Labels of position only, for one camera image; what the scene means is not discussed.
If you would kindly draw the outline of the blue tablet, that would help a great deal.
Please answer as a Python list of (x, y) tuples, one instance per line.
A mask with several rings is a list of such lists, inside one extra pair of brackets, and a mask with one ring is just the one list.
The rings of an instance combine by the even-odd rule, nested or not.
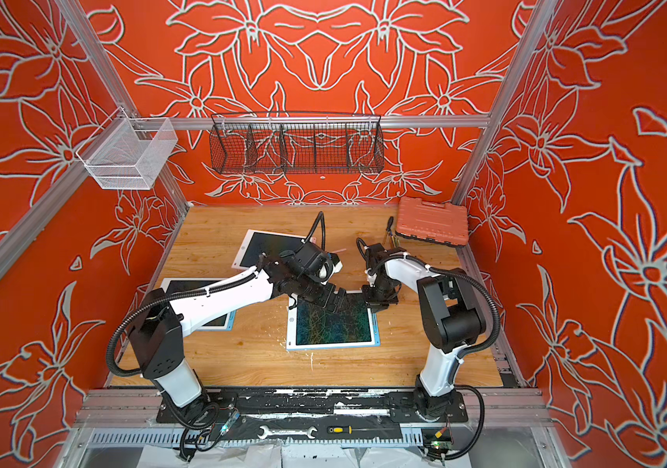
[[(218, 282), (222, 278), (165, 278), (162, 280), (160, 288), (166, 294), (192, 291), (196, 289), (207, 288)], [(204, 323), (197, 329), (199, 332), (229, 332), (233, 328), (235, 311), (231, 311), (214, 320)]]
[(361, 292), (348, 292), (335, 311), (289, 299), (288, 351), (376, 346), (380, 346), (378, 321)]

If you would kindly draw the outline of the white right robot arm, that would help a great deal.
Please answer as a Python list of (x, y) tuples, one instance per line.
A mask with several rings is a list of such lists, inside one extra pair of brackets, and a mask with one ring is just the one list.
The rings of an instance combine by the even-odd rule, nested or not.
[(492, 347), (500, 332), (499, 308), (485, 286), (463, 269), (442, 269), (406, 250), (356, 240), (366, 263), (362, 295), (372, 311), (399, 301), (401, 288), (417, 294), (423, 331), (430, 343), (415, 380), (415, 411), (426, 421), (440, 419), (454, 403), (456, 376), (466, 356)]

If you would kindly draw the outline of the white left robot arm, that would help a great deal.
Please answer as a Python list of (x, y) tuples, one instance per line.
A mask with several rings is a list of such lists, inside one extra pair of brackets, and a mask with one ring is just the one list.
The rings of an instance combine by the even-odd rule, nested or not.
[(289, 296), (335, 311), (346, 296), (331, 283), (341, 271), (339, 256), (326, 250), (326, 240), (311, 241), (317, 229), (326, 233), (319, 213), (307, 236), (292, 251), (269, 257), (263, 253), (255, 266), (208, 287), (152, 298), (130, 313), (113, 333), (105, 362), (115, 376), (142, 376), (162, 391), (166, 401), (184, 409), (202, 398), (203, 385), (187, 363), (183, 340), (204, 324), (256, 303)]

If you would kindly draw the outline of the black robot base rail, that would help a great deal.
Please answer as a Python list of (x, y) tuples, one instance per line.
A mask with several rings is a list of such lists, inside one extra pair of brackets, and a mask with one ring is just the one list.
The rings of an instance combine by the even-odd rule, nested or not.
[(398, 423), (468, 421), (460, 395), (443, 409), (427, 415), (415, 403), (411, 387), (216, 387), (210, 400), (222, 415), (238, 410), (243, 417), (287, 419), (304, 417), (366, 417)]

